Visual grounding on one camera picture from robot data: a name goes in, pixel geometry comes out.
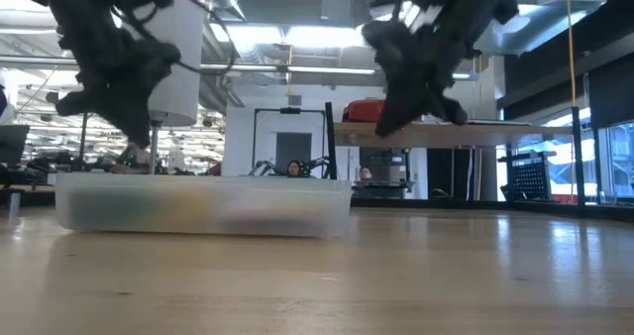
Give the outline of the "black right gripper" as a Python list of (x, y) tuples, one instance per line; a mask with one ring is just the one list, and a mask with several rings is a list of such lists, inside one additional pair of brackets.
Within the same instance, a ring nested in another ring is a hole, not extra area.
[(463, 60), (475, 55), (476, 21), (439, 19), (412, 31), (401, 21), (371, 21), (362, 36), (385, 77), (375, 134), (388, 137), (426, 114), (463, 126), (468, 113), (446, 95)]

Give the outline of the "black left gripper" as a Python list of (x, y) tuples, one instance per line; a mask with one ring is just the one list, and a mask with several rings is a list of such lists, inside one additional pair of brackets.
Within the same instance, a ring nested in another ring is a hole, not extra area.
[(60, 23), (59, 46), (72, 53), (82, 86), (55, 105), (59, 116), (101, 114), (128, 140), (150, 144), (148, 102), (154, 89), (180, 61), (179, 49), (156, 39), (135, 39), (113, 22)]

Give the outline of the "clear plastic pencil box base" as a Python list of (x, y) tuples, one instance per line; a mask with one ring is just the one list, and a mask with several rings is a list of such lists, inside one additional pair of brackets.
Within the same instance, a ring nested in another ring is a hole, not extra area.
[(349, 226), (347, 181), (282, 176), (62, 173), (56, 219), (73, 231), (332, 238)]

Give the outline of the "red stapler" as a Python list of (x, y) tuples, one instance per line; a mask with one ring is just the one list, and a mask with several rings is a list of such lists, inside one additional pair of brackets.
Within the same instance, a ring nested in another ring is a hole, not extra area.
[(382, 115), (385, 101), (365, 99), (350, 102), (343, 110), (342, 121), (350, 123), (377, 123)]

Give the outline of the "grey cabinet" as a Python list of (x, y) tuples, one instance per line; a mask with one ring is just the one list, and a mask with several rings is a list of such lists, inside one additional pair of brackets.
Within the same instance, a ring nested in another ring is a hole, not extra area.
[(355, 197), (404, 199), (411, 189), (410, 150), (360, 147), (360, 168), (369, 167), (371, 181), (355, 183)]

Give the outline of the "wooden shelf with black legs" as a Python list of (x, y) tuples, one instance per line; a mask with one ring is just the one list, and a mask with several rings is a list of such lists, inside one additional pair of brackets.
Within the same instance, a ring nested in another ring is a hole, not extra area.
[(512, 150), (517, 147), (517, 143), (526, 137), (540, 136), (544, 140), (569, 137), (572, 139), (575, 179), (572, 187), (577, 190), (578, 197), (574, 205), (585, 206), (581, 117), (577, 106), (571, 108), (572, 125), (570, 127), (513, 125), (505, 121), (468, 124), (463, 127), (449, 124), (413, 124), (385, 138), (374, 133), (374, 126), (371, 123), (335, 123), (331, 103), (326, 104), (326, 114), (328, 154), (333, 179), (337, 177), (336, 149), (338, 147), (482, 150), (503, 146), (510, 157), (514, 155)]

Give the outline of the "white shade table lamp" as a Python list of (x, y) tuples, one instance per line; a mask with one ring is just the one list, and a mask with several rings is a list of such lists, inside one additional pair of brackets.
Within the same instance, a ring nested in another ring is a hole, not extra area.
[(191, 0), (173, 0), (144, 24), (144, 28), (162, 43), (171, 43), (180, 51), (180, 61), (162, 80), (149, 99), (152, 141), (149, 173), (156, 171), (159, 131), (168, 127), (190, 127), (197, 122), (202, 57), (203, 23), (206, 12)]

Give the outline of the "dark monitor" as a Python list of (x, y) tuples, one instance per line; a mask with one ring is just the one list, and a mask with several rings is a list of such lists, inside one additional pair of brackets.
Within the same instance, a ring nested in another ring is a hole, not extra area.
[(0, 164), (17, 164), (25, 149), (28, 125), (0, 125)]

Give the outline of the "long ceiling light tube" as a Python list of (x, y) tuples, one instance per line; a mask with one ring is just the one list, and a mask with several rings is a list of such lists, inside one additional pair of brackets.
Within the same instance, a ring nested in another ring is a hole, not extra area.
[[(5, 56), (0, 55), (1, 66), (36, 65), (43, 68), (45, 65), (57, 67), (76, 67), (73, 58), (56, 56)], [(201, 74), (214, 72), (281, 72), (281, 73), (322, 73), (322, 74), (348, 74), (348, 75), (378, 75), (379, 69), (351, 68), (351, 67), (326, 67), (326, 66), (302, 66), (285, 64), (232, 64), (227, 63), (203, 63), (196, 71)]]

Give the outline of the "black idle robot arms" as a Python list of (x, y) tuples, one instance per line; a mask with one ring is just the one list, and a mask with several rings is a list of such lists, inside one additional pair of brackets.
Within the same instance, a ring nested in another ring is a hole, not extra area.
[[(316, 160), (307, 162), (301, 162), (301, 178), (314, 178), (312, 170), (320, 168), (322, 173), (320, 178), (327, 178), (330, 175), (330, 163), (327, 157), (322, 157)], [(248, 176), (286, 176), (286, 169), (280, 168), (274, 165), (270, 161), (257, 161), (252, 169), (249, 171)]]

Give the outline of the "black pegboard cart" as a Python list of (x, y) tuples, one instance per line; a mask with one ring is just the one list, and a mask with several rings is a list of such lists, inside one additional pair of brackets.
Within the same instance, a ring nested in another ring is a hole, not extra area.
[(548, 157), (555, 152), (530, 152), (499, 158), (507, 182), (499, 189), (506, 201), (552, 201)]

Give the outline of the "silver ventilation duct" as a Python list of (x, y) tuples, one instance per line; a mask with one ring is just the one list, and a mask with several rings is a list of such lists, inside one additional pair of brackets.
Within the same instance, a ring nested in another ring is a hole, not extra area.
[[(481, 54), (521, 55), (554, 38), (576, 24), (607, 0), (517, 0), (519, 13), (505, 24), (491, 22), (475, 48)], [(390, 19), (393, 5), (376, 5), (390, 9), (390, 14), (377, 21)]]

